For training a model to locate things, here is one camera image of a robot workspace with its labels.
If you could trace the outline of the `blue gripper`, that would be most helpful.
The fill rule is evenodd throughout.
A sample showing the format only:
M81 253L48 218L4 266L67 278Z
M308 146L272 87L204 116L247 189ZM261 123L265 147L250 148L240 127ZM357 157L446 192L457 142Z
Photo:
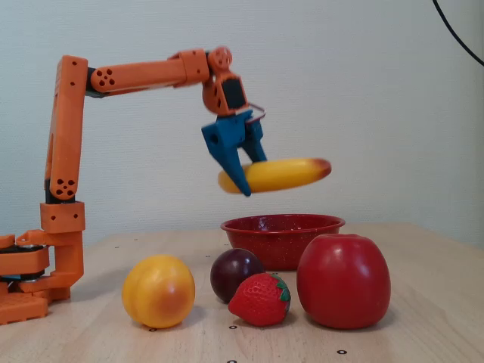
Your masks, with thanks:
M219 160L228 177L246 197L252 192L237 150L243 148L252 163L267 160L261 143L261 118L254 116L252 110L247 110L233 116L220 116L214 123L201 129L210 155Z

